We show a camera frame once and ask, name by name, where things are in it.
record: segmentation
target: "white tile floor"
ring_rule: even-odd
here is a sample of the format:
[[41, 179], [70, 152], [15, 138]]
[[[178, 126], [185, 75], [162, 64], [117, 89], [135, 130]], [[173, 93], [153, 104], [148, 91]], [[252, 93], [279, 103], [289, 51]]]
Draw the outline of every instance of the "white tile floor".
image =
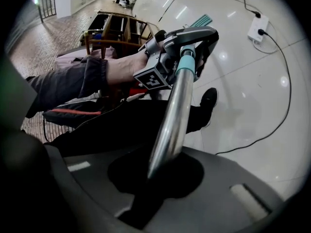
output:
[[[210, 87], [219, 90], [219, 102], [211, 125], [188, 134], [184, 145], [216, 153], [248, 145], [270, 133], [286, 112], [288, 75], [279, 51], [270, 55], [259, 52], [247, 38], [254, 15], [234, 0], [172, 1], [137, 0], [133, 15], [169, 32], [208, 14], [213, 19], [209, 26], [220, 37], [201, 79], [194, 84], [192, 103], [199, 105]], [[237, 161], [286, 199], [300, 188], [311, 159], [310, 46], [283, 0], [246, 1], [268, 16], [275, 28], [269, 25], [267, 32], [276, 38], [286, 56], [292, 79], [292, 103], [286, 121], [271, 137], [222, 156]], [[265, 38], [261, 47], [270, 51], [275, 46]]]

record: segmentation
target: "brick floor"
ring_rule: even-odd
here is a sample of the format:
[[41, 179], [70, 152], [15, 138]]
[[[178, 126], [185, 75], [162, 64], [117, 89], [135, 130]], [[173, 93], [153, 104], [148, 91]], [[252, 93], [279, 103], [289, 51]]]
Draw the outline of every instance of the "brick floor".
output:
[[[70, 17], [50, 18], [45, 23], [27, 30], [11, 52], [12, 63], [24, 78], [52, 70], [58, 54], [79, 45], [82, 31], [86, 29], [90, 18], [100, 9], [131, 14], [131, 10], [123, 9], [112, 0], [97, 0]], [[37, 113], [31, 119], [26, 118], [22, 129], [46, 142], [43, 135], [42, 113]], [[49, 141], [66, 131], [72, 129], [46, 122], [46, 135]]]

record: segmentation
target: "white power strip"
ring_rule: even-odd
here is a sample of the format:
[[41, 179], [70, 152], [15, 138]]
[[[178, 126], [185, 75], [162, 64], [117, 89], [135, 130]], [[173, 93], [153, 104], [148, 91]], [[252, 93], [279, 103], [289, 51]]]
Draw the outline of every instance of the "white power strip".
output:
[[253, 19], [251, 28], [249, 29], [247, 33], [248, 38], [250, 38], [251, 40], [254, 40], [255, 43], [257, 44], [260, 44], [262, 42], [263, 35], [259, 35], [258, 30], [262, 29], [266, 31], [268, 27], [268, 23], [269, 23], [269, 18], [264, 15], [261, 15], [261, 18], [255, 17]]

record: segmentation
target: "leg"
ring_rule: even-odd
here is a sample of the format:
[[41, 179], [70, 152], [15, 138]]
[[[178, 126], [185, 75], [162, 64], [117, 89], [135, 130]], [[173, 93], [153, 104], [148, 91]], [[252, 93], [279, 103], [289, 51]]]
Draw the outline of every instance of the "leg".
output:
[[[167, 101], [135, 100], [96, 117], [51, 144], [62, 156], [117, 150], [141, 143], [153, 143], [166, 110]], [[200, 130], [209, 122], [213, 106], [191, 106], [187, 133]]]

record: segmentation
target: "teal handle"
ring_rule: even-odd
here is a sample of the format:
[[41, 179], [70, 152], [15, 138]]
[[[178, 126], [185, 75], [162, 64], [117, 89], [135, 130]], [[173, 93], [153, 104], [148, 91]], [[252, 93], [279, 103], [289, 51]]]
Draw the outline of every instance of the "teal handle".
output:
[[181, 69], [188, 69], [193, 73], [193, 77], [195, 76], [195, 59], [190, 55], [184, 55], [181, 57], [176, 74]]

